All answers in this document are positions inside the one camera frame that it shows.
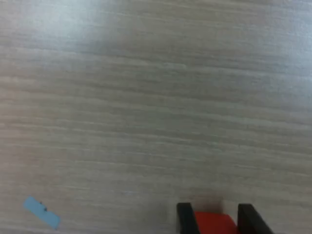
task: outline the light blue paper scrap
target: light blue paper scrap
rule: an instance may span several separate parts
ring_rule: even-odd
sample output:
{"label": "light blue paper scrap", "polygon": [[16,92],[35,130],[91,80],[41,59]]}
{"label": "light blue paper scrap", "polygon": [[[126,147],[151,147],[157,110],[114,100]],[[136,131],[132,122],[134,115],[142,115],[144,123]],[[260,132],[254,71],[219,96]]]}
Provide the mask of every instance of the light blue paper scrap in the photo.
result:
{"label": "light blue paper scrap", "polygon": [[36,201],[32,196],[28,197],[24,202],[24,208],[32,212],[35,216],[49,224],[52,228],[56,229],[59,226],[60,218],[47,211],[47,208],[40,202]]}

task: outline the black plastic piece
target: black plastic piece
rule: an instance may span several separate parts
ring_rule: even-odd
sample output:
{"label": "black plastic piece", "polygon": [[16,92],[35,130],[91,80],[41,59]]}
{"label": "black plastic piece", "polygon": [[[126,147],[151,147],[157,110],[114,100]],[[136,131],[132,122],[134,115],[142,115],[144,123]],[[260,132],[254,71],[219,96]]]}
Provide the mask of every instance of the black plastic piece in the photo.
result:
{"label": "black plastic piece", "polygon": [[237,227],[240,234],[273,234],[252,204],[239,204]]}
{"label": "black plastic piece", "polygon": [[190,203],[176,205],[181,234],[200,234],[194,211]]}

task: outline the table surface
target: table surface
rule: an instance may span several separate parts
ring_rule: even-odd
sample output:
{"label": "table surface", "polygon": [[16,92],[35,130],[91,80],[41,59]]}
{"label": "table surface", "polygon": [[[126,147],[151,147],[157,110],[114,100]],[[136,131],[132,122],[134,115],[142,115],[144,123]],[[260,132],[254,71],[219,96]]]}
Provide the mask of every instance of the table surface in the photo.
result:
{"label": "table surface", "polygon": [[311,233],[311,31],[309,0],[0,0],[0,233],[174,234],[178,202]]}

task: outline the red block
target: red block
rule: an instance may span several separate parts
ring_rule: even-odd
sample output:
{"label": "red block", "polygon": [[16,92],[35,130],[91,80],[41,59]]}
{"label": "red block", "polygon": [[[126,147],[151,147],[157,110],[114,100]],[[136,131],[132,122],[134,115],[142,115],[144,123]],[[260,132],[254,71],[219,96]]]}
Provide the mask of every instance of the red block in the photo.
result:
{"label": "red block", "polygon": [[237,226],[227,214],[195,212],[200,234],[239,234]]}

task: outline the red and black object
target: red and black object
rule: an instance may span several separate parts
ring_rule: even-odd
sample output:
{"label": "red and black object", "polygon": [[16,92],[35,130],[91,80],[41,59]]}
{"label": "red and black object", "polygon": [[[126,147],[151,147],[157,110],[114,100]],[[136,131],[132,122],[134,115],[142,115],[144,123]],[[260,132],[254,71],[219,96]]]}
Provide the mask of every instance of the red and black object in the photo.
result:
{"label": "red and black object", "polygon": [[237,226],[227,214],[194,212],[190,203],[176,206],[180,234],[273,234],[252,204],[239,204]]}

